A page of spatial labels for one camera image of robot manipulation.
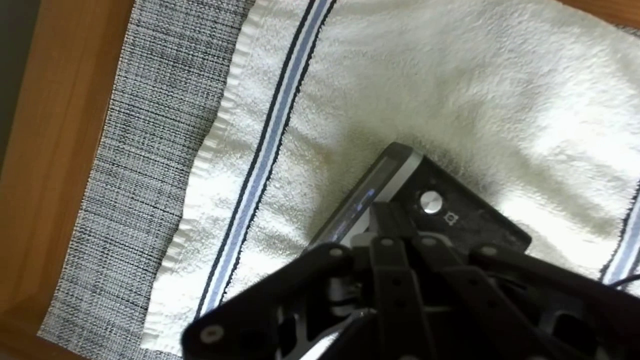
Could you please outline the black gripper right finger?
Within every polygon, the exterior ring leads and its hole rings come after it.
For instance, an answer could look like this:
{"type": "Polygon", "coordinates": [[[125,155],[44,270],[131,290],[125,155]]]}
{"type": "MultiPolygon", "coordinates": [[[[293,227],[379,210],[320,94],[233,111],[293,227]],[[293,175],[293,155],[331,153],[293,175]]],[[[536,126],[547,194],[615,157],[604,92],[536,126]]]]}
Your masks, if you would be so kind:
{"type": "Polygon", "coordinates": [[[499,243],[413,246],[502,360],[640,360],[637,295],[499,243]]]}

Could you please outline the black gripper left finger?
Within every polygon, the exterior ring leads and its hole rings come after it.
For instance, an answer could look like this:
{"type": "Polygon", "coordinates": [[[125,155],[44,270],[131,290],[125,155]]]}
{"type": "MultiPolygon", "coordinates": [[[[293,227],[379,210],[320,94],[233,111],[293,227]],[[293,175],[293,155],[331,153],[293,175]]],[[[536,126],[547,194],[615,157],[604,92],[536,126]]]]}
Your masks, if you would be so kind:
{"type": "Polygon", "coordinates": [[[320,243],[197,318],[184,360],[302,360],[316,344],[319,360],[435,360],[415,237],[400,206],[377,204],[359,243],[320,243]]]}

